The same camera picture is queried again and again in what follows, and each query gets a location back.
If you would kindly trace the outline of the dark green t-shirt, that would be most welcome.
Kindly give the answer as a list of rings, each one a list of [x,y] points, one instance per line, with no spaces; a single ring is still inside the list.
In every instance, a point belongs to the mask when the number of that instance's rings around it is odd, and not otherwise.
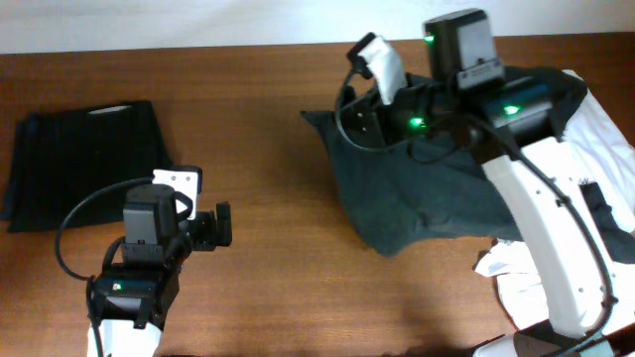
[[[549,83],[558,94],[570,91],[570,97],[558,110],[575,116],[567,123],[567,139],[580,153],[598,153],[582,134],[582,106],[590,104],[586,84],[573,76],[557,76],[559,70],[538,67],[536,76]],[[328,154],[338,188],[338,197],[346,216],[359,238],[384,257],[398,254],[408,245],[433,238],[453,239],[464,236],[495,237],[523,241],[504,200],[487,180],[470,154],[461,152],[430,166],[422,166],[408,157],[405,149],[385,155],[357,150],[341,138],[333,111],[303,111],[302,117],[319,133]],[[581,191],[611,258],[618,263],[634,264],[634,238],[618,228],[633,208],[619,208],[617,183],[600,183],[585,178]]]

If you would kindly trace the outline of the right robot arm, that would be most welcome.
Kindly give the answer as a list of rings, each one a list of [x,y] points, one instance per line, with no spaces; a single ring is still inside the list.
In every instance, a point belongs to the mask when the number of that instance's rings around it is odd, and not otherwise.
[[[348,52],[351,73],[373,79],[380,102],[338,100],[337,113],[372,116],[390,151],[419,135],[462,130],[462,145],[503,197],[530,251],[549,317],[475,349],[478,356],[616,356],[607,331],[620,300],[614,271],[578,185],[544,84],[511,81],[490,36],[424,36],[434,79],[409,83],[388,43],[368,34]]]

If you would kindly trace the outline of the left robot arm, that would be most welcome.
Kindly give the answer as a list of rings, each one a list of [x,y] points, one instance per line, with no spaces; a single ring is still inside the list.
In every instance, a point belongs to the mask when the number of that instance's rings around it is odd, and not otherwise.
[[[127,191],[124,234],[107,249],[86,289],[88,355],[153,355],[185,259],[231,245],[229,203],[197,210],[201,188],[201,168],[175,166],[155,170],[149,182]]]

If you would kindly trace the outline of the folded black garment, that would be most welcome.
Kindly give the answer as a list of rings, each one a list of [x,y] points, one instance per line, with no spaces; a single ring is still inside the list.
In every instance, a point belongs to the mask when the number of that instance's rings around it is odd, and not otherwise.
[[[56,230],[95,191],[172,163],[147,100],[31,113],[15,132],[1,217],[11,233]]]

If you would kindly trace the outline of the white t-shirt pile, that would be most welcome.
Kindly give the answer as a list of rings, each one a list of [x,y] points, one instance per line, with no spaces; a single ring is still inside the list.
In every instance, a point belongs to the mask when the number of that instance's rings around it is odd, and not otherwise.
[[[634,149],[590,93],[582,106],[582,134],[598,153],[585,153],[564,136],[548,136],[522,148],[521,152],[541,173],[552,180],[546,185],[529,167],[509,154],[484,163],[486,177],[509,208],[523,241],[498,240],[477,263],[476,273],[495,279],[500,301],[513,323],[524,329],[545,320],[556,332],[581,337],[602,313],[605,286],[580,226],[563,205],[568,198],[597,244],[618,302],[604,330],[607,333],[634,320],[634,264],[615,262],[604,244],[581,191],[586,179],[617,183],[619,208],[633,208],[618,228],[634,228]]]

